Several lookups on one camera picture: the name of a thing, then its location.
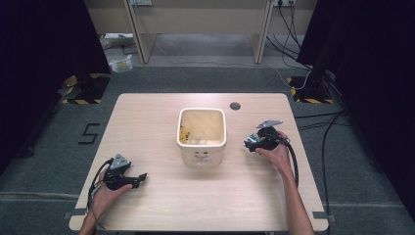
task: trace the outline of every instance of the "person's right hand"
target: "person's right hand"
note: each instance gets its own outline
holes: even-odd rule
[[[287,135],[282,131],[277,131],[281,137],[287,138]],[[260,155],[264,155],[269,159],[269,162],[278,168],[278,170],[284,172],[293,171],[290,164],[290,155],[286,145],[280,143],[273,150],[265,150],[262,148],[255,149]]]

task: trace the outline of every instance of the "white power strip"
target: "white power strip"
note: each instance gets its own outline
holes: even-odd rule
[[[274,1],[274,7],[278,7],[278,1],[279,0]],[[282,2],[282,7],[296,6],[296,0],[282,0]]]

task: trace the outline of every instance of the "white bin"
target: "white bin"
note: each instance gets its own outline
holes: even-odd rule
[[[180,112],[177,144],[187,166],[218,166],[226,144],[225,114],[219,109],[187,108]]]

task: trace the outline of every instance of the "wooden table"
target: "wooden table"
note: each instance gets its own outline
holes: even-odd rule
[[[230,104],[241,109],[234,111]],[[216,168],[184,165],[176,142],[184,108],[217,108],[225,113],[227,144]],[[91,165],[76,209],[99,166],[117,153],[132,161],[126,176],[148,173],[140,188],[121,196],[101,220],[116,231],[280,231],[288,230],[282,179],[265,157],[252,154],[244,140],[266,119],[280,119],[298,158],[300,194],[314,230],[325,230],[323,212],[288,99],[283,94],[122,94]],[[79,230],[84,215],[73,215]]]

